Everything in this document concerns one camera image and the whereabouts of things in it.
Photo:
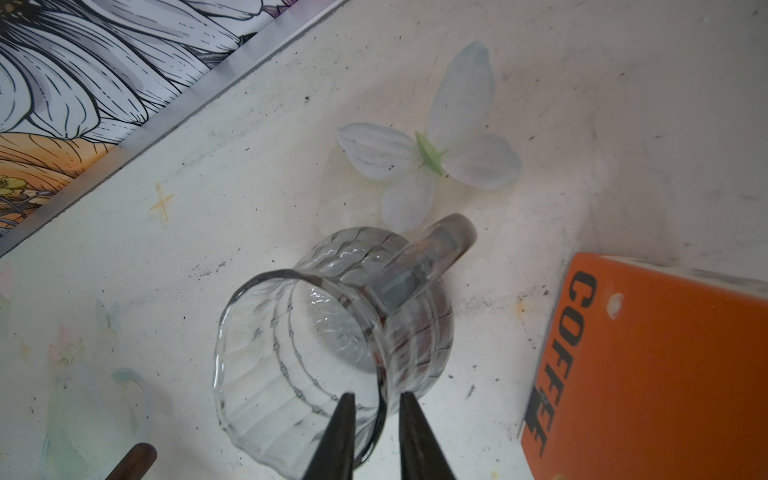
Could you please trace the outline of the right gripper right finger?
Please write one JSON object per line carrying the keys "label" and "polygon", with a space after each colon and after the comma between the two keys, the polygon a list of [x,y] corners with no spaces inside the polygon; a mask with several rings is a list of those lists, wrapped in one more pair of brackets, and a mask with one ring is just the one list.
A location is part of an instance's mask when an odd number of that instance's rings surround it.
{"label": "right gripper right finger", "polygon": [[455,480],[417,397],[403,392],[399,406],[402,480]]}

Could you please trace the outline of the brown coffee filter stack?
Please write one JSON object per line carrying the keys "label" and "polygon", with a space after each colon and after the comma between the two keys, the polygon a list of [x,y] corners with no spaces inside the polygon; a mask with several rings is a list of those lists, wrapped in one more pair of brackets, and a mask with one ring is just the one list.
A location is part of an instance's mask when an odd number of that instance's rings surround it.
{"label": "brown coffee filter stack", "polygon": [[579,253],[521,447],[536,479],[763,479],[767,285]]}

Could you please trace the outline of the grey ribbed glass pitcher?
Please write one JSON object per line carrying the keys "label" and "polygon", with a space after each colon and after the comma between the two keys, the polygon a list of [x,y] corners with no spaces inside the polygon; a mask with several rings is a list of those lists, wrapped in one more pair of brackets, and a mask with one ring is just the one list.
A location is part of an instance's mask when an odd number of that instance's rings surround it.
{"label": "grey ribbed glass pitcher", "polygon": [[400,395],[425,395],[445,370],[454,322],[443,275],[476,238],[460,214],[412,241],[347,228],[243,284],[223,310],[214,354],[216,414],[232,444],[298,479],[351,393],[353,462],[363,464]]}

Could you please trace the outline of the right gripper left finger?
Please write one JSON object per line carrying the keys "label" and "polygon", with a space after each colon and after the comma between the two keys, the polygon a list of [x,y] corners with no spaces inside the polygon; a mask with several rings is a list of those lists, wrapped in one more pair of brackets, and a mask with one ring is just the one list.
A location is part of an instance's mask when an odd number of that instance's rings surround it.
{"label": "right gripper left finger", "polygon": [[351,480],[354,470],[356,404],[344,393],[328,423],[303,480]]}

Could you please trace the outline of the clear glass carafe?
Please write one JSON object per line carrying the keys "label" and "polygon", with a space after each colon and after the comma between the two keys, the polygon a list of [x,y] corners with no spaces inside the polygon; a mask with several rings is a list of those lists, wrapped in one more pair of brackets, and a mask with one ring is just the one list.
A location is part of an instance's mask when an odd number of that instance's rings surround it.
{"label": "clear glass carafe", "polygon": [[157,459],[149,443],[135,444],[107,475],[106,480],[142,480]]}

